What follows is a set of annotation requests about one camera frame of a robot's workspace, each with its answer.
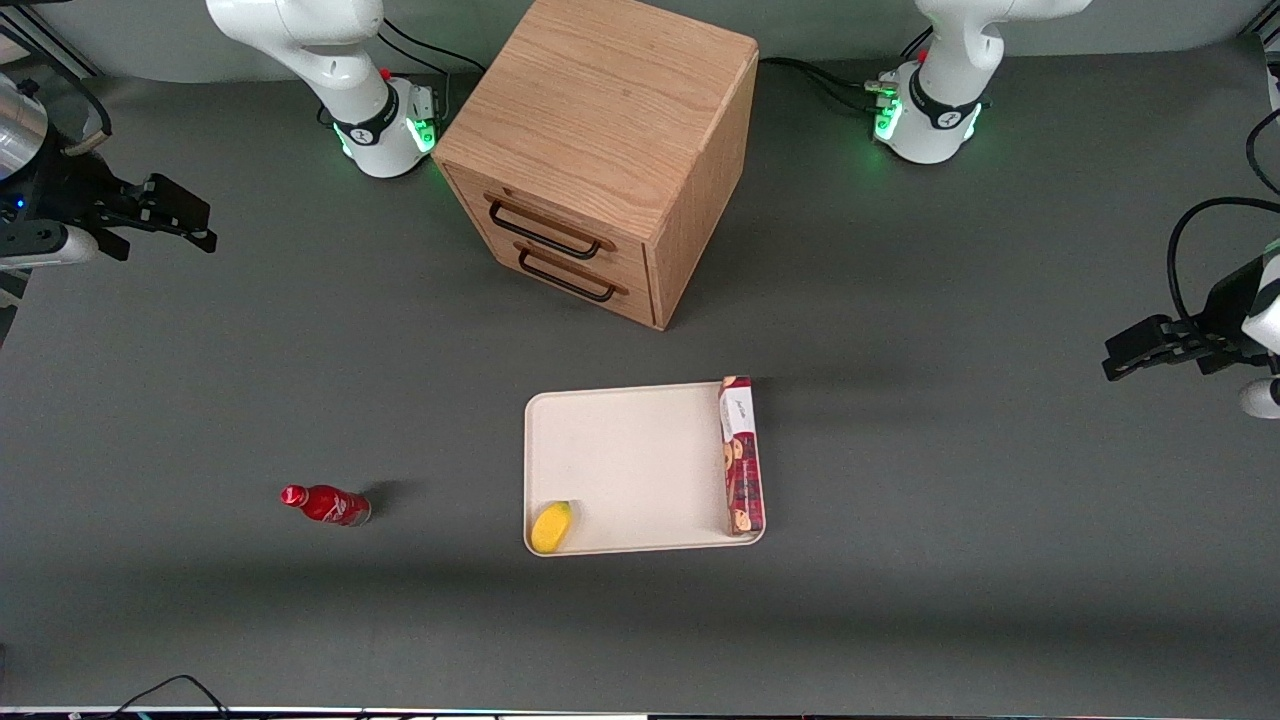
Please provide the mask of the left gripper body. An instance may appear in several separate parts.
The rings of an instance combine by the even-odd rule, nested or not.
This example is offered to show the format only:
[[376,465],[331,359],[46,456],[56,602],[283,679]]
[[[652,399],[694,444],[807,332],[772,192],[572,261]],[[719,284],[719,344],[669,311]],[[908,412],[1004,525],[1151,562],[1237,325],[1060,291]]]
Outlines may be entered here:
[[1265,259],[1257,256],[1219,281],[1208,292],[1202,311],[1192,318],[1196,338],[1204,348],[1196,360],[1202,375],[1234,365],[1274,369],[1274,354],[1243,331],[1263,268]]

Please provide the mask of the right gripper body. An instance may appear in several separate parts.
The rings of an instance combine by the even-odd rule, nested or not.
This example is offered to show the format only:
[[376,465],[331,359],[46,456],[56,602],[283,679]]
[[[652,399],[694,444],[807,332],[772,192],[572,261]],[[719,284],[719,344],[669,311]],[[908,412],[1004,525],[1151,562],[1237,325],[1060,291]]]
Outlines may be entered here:
[[37,158],[3,179],[1,260],[86,263],[104,251],[124,261],[131,245],[114,229],[145,219],[138,192],[96,154]]

